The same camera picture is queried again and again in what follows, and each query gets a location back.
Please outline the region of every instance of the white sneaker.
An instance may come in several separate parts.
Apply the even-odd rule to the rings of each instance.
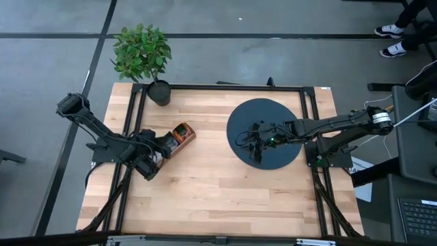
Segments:
[[[404,34],[404,28],[396,27],[396,25],[387,25],[383,27],[378,27],[373,31],[376,35],[381,37],[387,37],[398,39],[402,38]]]
[[[394,58],[398,56],[405,55],[407,53],[406,50],[402,47],[402,43],[397,43],[395,45],[390,46],[387,49],[380,50],[381,56],[385,58]]]

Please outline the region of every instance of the black plant pot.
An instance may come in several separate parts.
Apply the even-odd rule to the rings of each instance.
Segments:
[[[170,93],[170,85],[163,80],[154,81],[147,87],[147,95],[159,106],[170,103]]]

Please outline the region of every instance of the potted plant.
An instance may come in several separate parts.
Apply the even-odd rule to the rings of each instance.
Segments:
[[[116,35],[114,52],[117,55],[114,64],[119,72],[119,79],[124,77],[139,82],[143,75],[153,82],[147,89],[149,97],[158,105],[165,106],[170,102],[170,85],[158,79],[158,74],[165,73],[165,64],[171,59],[171,49],[164,33],[153,25],[144,27],[142,23],[136,29],[123,27],[122,34]]]

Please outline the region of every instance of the green leaves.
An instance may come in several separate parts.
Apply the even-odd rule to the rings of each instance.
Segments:
[[[114,69],[120,72],[119,79],[127,77],[135,82],[143,76],[157,80],[159,73],[165,73],[167,59],[171,59],[171,49],[164,33],[153,29],[153,25],[144,27],[142,23],[136,29],[123,27],[121,35],[115,35],[117,42],[114,52],[117,55]]]

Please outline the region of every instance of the chair leg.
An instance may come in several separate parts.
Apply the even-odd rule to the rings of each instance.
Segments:
[[[26,161],[25,157],[21,157],[11,152],[0,150],[0,158],[5,161],[15,161],[16,163],[24,163]]]

